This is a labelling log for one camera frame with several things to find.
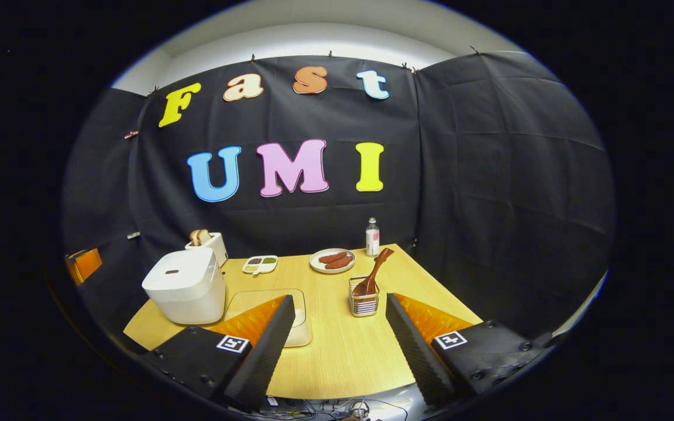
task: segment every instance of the wire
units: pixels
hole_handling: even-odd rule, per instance
[[[381,402],[381,403],[383,403],[383,404],[390,405],[390,406],[393,406],[394,408],[399,408],[399,409],[403,410],[403,411],[404,411],[404,421],[407,421],[407,416],[410,415],[409,413],[407,413],[407,410],[404,409],[404,408],[402,408],[401,406],[392,405],[392,404],[390,404],[390,403],[388,403],[388,402],[383,402],[383,401],[380,401],[380,400],[378,400],[378,399],[366,399],[366,400],[367,400],[367,401]]]

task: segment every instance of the utensil holder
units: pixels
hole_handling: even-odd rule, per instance
[[[350,301],[350,312],[355,317],[366,317],[374,315],[379,309],[379,285],[376,284],[376,294],[367,294],[353,296],[353,290],[356,285],[361,283],[368,276],[352,277],[348,280],[348,301]]]

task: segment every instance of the wooden spoon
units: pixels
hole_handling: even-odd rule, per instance
[[[376,258],[376,264],[374,264],[374,269],[372,270],[369,277],[363,280],[363,282],[355,285],[353,290],[353,296],[361,295],[370,295],[376,294],[376,272],[379,271],[381,264],[386,261],[386,258],[394,253],[394,250],[384,249],[379,253],[379,256]]]

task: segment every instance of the plate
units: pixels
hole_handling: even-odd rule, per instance
[[[319,261],[319,258],[322,258],[323,256],[329,256],[335,253],[342,253],[343,251],[345,251],[348,254],[348,256],[353,257],[353,260],[350,263],[348,263],[348,266],[340,267],[340,269],[326,269],[326,263],[321,263]],[[341,274],[342,272],[345,272],[345,270],[348,270],[351,267],[353,267],[353,265],[355,264],[355,253],[345,249],[326,249],[316,251],[316,253],[312,254],[311,258],[308,259],[308,263],[310,263],[313,269],[322,272],[322,274]]]
[[[272,263],[264,263],[265,258],[269,258],[270,260],[275,259],[275,261]],[[259,259],[259,262],[250,263],[254,259]],[[268,274],[268,272],[275,270],[278,260],[277,256],[251,256],[250,258],[247,258],[246,263],[243,264],[243,271],[247,274],[254,275]]]

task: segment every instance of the plastic bottle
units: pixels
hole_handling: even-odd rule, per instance
[[[376,218],[369,219],[369,227],[366,228],[366,254],[371,257],[379,255],[379,227],[376,226]]]

